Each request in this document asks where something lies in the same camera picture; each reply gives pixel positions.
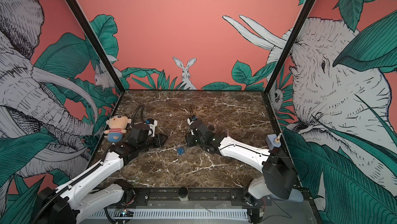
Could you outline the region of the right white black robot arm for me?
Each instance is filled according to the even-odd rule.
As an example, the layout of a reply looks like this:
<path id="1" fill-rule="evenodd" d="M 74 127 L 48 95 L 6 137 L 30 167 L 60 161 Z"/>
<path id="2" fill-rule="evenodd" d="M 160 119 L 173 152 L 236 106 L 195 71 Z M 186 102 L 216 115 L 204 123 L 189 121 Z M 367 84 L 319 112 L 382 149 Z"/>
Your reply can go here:
<path id="1" fill-rule="evenodd" d="M 292 159 L 280 148 L 262 149 L 239 142 L 224 133 L 217 133 L 195 115 L 187 119 L 187 146 L 199 146 L 210 154 L 218 154 L 243 162 L 262 173 L 248 186 L 248 194 L 254 199 L 273 199 L 303 202 L 303 194 L 294 188 L 298 173 Z"/>

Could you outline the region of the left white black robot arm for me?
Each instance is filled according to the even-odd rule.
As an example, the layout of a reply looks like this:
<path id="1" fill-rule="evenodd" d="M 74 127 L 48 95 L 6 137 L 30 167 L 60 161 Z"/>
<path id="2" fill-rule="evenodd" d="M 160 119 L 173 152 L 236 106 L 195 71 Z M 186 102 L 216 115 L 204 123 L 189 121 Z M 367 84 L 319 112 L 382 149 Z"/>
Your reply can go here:
<path id="1" fill-rule="evenodd" d="M 156 133 L 155 128 L 155 125 L 147 123 L 132 127 L 129 137 L 112 144 L 97 163 L 54 190 L 42 190 L 37 196 L 30 223 L 79 224 L 123 198 L 127 198 L 130 204 L 136 194 L 133 186 L 124 180 L 95 193 L 92 190 L 141 153 L 162 147 L 168 136 Z"/>

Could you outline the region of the blue padlock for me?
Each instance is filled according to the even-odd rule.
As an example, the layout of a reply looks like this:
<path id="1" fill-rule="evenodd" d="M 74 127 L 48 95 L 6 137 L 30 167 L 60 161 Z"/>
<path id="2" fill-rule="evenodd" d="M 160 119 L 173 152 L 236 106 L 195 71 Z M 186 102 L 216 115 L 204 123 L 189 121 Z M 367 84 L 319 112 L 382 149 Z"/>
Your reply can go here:
<path id="1" fill-rule="evenodd" d="M 185 149 L 184 149 L 183 147 L 178 148 L 178 149 L 177 149 L 177 154 L 178 154 L 178 155 L 183 155 L 183 154 L 185 154 Z"/>

